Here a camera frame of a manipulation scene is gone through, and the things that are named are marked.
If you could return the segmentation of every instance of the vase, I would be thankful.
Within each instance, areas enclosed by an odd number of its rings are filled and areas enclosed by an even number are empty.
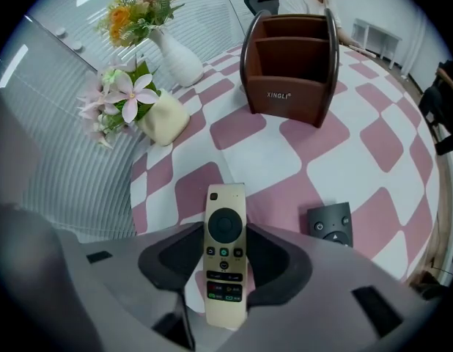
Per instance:
[[[149,38],[160,48],[169,72],[179,85],[189,87],[202,78],[204,67],[199,57],[165,29],[153,29]]]
[[[160,146],[171,144],[189,123],[189,113],[171,93],[160,89],[160,100],[137,122],[138,127]]]

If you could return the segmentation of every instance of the white side table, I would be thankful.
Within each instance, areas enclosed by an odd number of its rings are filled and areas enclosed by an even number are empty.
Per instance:
[[[391,58],[391,64],[389,65],[389,69],[393,69],[394,59],[396,58],[397,46],[399,45],[399,42],[402,39],[400,37],[398,37],[397,35],[389,32],[388,30],[374,25],[373,23],[366,22],[364,20],[361,20],[360,18],[356,18],[356,20],[353,23],[353,31],[352,31],[352,38],[354,40],[356,40],[358,28],[362,28],[364,30],[364,44],[363,44],[363,48],[364,49],[367,49],[368,33],[369,33],[370,29],[376,30],[376,31],[380,32],[381,34],[383,34],[385,36],[385,39],[384,39],[383,44],[381,46],[380,59],[383,58],[384,51],[388,47],[388,44],[390,42],[395,43],[394,51],[393,51],[393,57]]]

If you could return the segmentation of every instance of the brown desk organizer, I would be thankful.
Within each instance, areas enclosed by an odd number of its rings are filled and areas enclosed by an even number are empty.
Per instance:
[[[241,51],[241,82],[253,114],[271,114],[319,128],[339,73],[334,17],[259,12]]]

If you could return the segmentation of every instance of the person in black clothing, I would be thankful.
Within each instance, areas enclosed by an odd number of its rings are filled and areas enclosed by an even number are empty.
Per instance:
[[[443,155],[453,151],[453,61],[440,63],[436,76],[439,80],[425,90],[419,109],[424,117],[432,112],[435,120],[450,132],[451,136],[435,145],[437,154]]]

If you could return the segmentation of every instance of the pink and white tablecloth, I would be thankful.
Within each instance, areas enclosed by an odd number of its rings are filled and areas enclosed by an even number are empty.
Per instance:
[[[211,59],[198,84],[173,90],[191,114],[173,144],[139,145],[130,186],[137,233],[201,221],[209,184],[245,183],[249,221],[297,233],[306,233],[308,208],[349,202],[354,249],[407,278],[429,240],[439,194],[432,137],[408,93],[371,59],[341,47],[321,129],[251,114],[240,52]],[[193,274],[186,287],[197,312],[200,278]]]

